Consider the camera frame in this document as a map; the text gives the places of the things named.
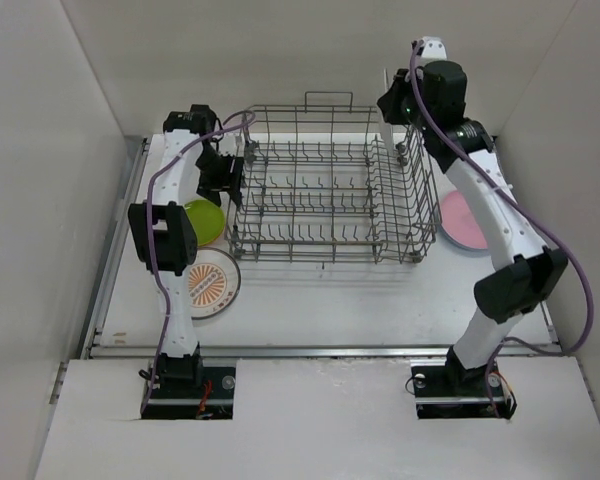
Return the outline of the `blue plate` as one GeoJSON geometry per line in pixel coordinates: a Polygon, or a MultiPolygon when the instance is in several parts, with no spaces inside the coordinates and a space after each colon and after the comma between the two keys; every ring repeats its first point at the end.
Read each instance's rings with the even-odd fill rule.
{"type": "Polygon", "coordinates": [[[455,241],[453,238],[448,237],[446,235],[444,235],[443,238],[449,245],[451,245],[453,248],[455,248],[459,252],[462,252],[464,255],[476,257],[476,258],[489,255],[489,251],[487,249],[468,247],[466,245],[463,245],[463,244],[455,241]]]}

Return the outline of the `left aluminium rail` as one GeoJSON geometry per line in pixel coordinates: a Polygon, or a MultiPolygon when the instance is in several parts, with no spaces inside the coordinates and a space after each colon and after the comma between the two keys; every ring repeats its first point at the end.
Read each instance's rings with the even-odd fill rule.
{"type": "Polygon", "coordinates": [[[87,311],[73,355],[75,359],[85,359],[90,356],[91,347],[104,325],[128,232],[126,211],[130,202],[136,198],[151,143],[150,138],[142,136],[125,136],[124,140],[127,157],[114,199],[87,311]]]}

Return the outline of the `white plate orange sunburst pattern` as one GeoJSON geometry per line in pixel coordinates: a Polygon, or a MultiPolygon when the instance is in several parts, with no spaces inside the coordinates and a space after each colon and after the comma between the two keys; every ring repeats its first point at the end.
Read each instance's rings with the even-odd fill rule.
{"type": "Polygon", "coordinates": [[[197,251],[187,269],[187,295],[193,321],[205,321],[221,315],[236,300],[242,275],[238,263],[227,252],[211,247],[197,251]]]}

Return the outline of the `grey wire dish rack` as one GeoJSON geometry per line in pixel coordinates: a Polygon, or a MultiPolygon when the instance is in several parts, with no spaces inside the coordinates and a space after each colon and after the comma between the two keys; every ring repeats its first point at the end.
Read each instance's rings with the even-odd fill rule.
{"type": "Polygon", "coordinates": [[[254,105],[243,133],[242,204],[225,238],[242,261],[419,263],[439,203],[420,132],[383,124],[375,106],[308,92],[254,105]]]}

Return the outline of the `front aluminium rail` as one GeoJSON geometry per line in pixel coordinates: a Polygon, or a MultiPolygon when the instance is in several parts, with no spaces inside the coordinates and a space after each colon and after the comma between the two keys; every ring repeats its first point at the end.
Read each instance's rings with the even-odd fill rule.
{"type": "MultiPolygon", "coordinates": [[[[448,346],[383,346],[383,347],[307,347],[307,346],[206,346],[201,355],[216,359],[362,359],[362,358],[442,358],[448,346]]],[[[152,347],[100,346],[90,348],[89,359],[150,358],[152,347]]]]}

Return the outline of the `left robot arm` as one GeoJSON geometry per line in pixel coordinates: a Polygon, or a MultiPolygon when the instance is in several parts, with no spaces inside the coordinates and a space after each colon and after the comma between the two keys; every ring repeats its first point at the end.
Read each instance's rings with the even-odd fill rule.
{"type": "Polygon", "coordinates": [[[163,123],[163,157],[149,179],[146,199],[128,208],[136,254],[153,276],[164,310],[153,362],[143,372],[150,392],[171,386],[189,397],[203,387],[185,279],[197,257],[198,235],[184,203],[193,177],[198,178],[197,193],[212,204],[221,204],[222,192],[228,192],[236,204],[241,201],[244,160],[220,154],[215,144],[226,134],[240,134],[254,121],[251,110],[220,121],[210,106],[202,104],[171,112],[163,123]]]}

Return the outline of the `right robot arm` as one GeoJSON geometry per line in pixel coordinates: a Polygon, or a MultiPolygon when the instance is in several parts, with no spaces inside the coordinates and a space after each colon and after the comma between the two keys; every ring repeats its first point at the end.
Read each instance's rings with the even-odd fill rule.
{"type": "Polygon", "coordinates": [[[484,379],[503,339],[546,300],[568,258],[515,209],[491,136],[465,115],[467,76],[459,64],[437,60],[414,72],[400,69],[385,84],[377,101],[384,123],[416,130],[417,145],[466,201],[491,257],[492,273],[473,287],[476,311],[443,369],[445,386],[464,394],[484,379]]]}

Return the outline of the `pink plate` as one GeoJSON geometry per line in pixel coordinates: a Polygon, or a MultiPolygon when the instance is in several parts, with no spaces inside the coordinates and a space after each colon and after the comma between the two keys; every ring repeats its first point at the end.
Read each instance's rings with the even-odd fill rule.
{"type": "Polygon", "coordinates": [[[488,250],[488,244],[469,206],[458,191],[449,192],[440,204],[440,226],[456,246],[468,251],[488,250]]]}

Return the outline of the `lime green plate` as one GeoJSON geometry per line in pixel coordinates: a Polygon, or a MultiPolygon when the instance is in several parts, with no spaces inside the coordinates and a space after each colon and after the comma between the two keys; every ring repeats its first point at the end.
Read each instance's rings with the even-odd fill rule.
{"type": "Polygon", "coordinates": [[[199,246],[211,244],[221,236],[225,227],[225,216],[219,206],[206,199],[195,199],[188,202],[184,208],[199,246]]]}

